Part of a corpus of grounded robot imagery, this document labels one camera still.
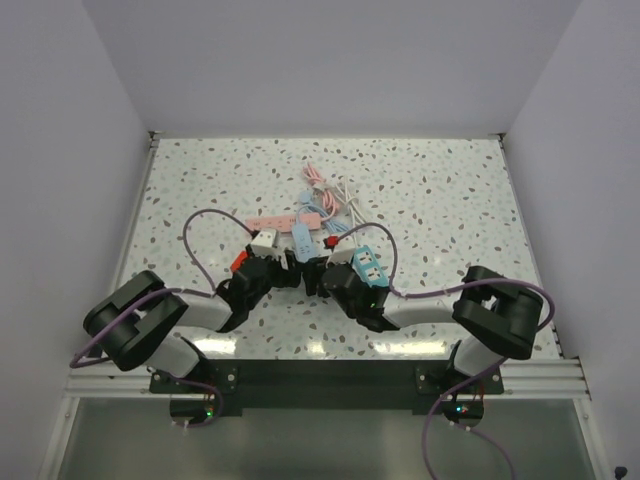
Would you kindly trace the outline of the light blue power strip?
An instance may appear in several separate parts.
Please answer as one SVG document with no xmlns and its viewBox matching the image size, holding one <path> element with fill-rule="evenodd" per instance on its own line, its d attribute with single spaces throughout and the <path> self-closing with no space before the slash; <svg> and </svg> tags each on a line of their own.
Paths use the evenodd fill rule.
<svg viewBox="0 0 640 480">
<path fill-rule="evenodd" d="M 295 256 L 300 263 L 306 263 L 317 256 L 317 249 L 308 226 L 295 223 L 291 229 L 295 247 Z"/>
</svg>

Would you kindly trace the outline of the teal power strip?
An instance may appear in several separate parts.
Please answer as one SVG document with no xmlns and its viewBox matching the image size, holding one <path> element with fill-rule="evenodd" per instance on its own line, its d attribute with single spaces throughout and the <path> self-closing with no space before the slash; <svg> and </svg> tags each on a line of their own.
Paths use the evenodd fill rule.
<svg viewBox="0 0 640 480">
<path fill-rule="evenodd" d="M 363 245 L 355 251 L 352 267 L 367 285 L 372 287 L 389 286 L 388 277 L 369 246 Z"/>
</svg>

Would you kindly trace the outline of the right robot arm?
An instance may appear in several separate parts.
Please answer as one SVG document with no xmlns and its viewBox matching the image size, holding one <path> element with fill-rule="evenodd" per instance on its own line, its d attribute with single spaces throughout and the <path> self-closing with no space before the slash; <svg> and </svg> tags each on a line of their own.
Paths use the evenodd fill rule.
<svg viewBox="0 0 640 480">
<path fill-rule="evenodd" d="M 302 267 L 309 296 L 332 298 L 347 318 L 371 332 L 399 331 L 422 324 L 456 323 L 467 336 L 453 348 L 445 369 L 448 386 L 469 392 L 481 372 L 506 359 L 528 360 L 543 310 L 542 291 L 527 282 L 472 266 L 449 289 L 398 294 L 370 285 L 347 263 L 314 259 Z"/>
</svg>

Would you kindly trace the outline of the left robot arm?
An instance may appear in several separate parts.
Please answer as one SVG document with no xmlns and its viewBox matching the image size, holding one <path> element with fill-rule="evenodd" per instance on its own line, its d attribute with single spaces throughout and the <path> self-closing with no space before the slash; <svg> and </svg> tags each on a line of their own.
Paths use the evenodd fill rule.
<svg viewBox="0 0 640 480">
<path fill-rule="evenodd" d="M 120 370 L 146 365 L 171 373 L 185 392 L 200 390 L 207 368 L 196 348 L 173 341 L 170 333 L 183 324 L 217 333 L 237 329 L 273 288 L 296 288 L 302 281 L 302 264 L 293 251 L 260 257 L 250 248 L 231 265 L 232 275 L 209 292 L 168 288 L 145 270 L 114 291 L 85 316 L 83 329 L 90 343 L 72 359 L 73 368 L 91 366 L 103 359 L 84 361 L 93 347 Z"/>
</svg>

